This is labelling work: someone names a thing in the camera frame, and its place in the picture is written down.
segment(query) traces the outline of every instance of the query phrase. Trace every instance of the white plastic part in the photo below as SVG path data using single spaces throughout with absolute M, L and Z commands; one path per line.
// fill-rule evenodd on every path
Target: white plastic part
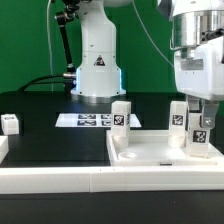
M 182 70 L 183 59 L 175 52 L 175 80 L 177 90 L 199 98 L 224 100 L 224 66 L 221 63 L 223 37 L 208 41 L 196 48 L 194 60 L 203 60 L 203 70 Z
M 0 163 L 9 152 L 8 137 L 0 136 Z
M 90 192 L 125 191 L 124 167 L 92 167 Z
M 1 115 L 1 123 L 4 135 L 19 134 L 19 121 L 15 114 Z
M 104 0 L 80 2 L 79 7 L 82 64 L 77 69 L 76 89 L 71 93 L 96 98 L 125 94 L 116 64 L 116 27 L 104 12 Z
M 131 102 L 115 101 L 111 106 L 111 134 L 117 148 L 128 147 Z
M 89 167 L 1 168 L 0 194 L 89 192 Z
M 173 148 L 185 147 L 187 103 L 172 101 L 170 104 L 170 121 L 168 145 Z
M 221 166 L 224 156 L 211 144 L 207 157 L 191 157 L 184 148 L 168 146 L 168 130 L 130 131 L 129 146 L 116 148 L 110 131 L 107 131 L 107 149 L 112 166 Z
M 200 113 L 189 113 L 187 154 L 190 156 L 208 156 L 210 129 L 200 127 Z
M 176 0 L 172 16 L 188 12 L 224 10 L 223 0 Z

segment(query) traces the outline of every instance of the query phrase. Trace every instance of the warning label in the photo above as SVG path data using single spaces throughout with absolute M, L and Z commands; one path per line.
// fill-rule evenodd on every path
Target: warning label
M 105 63 L 103 61 L 103 58 L 101 55 L 97 58 L 96 62 L 94 63 L 95 66 L 105 66 Z

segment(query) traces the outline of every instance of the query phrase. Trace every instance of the white tray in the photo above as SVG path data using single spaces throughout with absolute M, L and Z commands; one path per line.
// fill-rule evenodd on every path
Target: white tray
M 224 156 L 211 144 L 207 157 L 191 157 L 185 148 L 169 147 L 167 130 L 130 131 L 129 146 L 124 149 L 115 148 L 108 131 L 107 148 L 112 166 L 224 165 Z

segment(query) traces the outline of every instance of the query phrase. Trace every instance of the black cable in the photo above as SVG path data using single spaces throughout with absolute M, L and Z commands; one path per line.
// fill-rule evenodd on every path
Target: black cable
M 18 91 L 24 91 L 24 89 L 26 89 L 28 86 L 32 85 L 33 83 L 36 83 L 38 81 L 41 80 L 46 80 L 46 79 L 54 79 L 54 78 L 63 78 L 63 75 L 59 74 L 59 75 L 46 75 L 46 76 L 42 76 L 36 79 L 31 80 L 30 82 L 28 82 L 27 84 L 21 86 Z
M 29 84 L 26 84 L 22 87 L 20 87 L 18 89 L 18 91 L 20 92 L 23 92 L 26 88 L 28 88 L 29 86 L 33 86 L 33 85 L 45 85 L 45 84 L 66 84 L 66 83 L 70 83 L 70 82 L 59 82 L 59 81 L 56 81 L 56 82 L 35 82 L 35 83 L 29 83 Z

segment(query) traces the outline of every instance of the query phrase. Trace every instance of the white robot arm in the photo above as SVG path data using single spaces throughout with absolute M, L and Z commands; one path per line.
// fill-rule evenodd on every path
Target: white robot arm
M 173 23 L 177 90 L 193 96 L 189 110 L 205 99 L 201 125 L 212 128 L 217 101 L 224 100 L 224 1 L 158 0 L 158 8 Z
M 63 2 L 79 2 L 76 14 L 82 29 L 82 64 L 76 70 L 76 87 L 71 91 L 72 98 L 90 103 L 108 103 L 125 95 L 126 91 L 121 85 L 121 70 L 116 64 L 116 27 L 108 20 L 104 7 L 124 6 L 131 0 Z

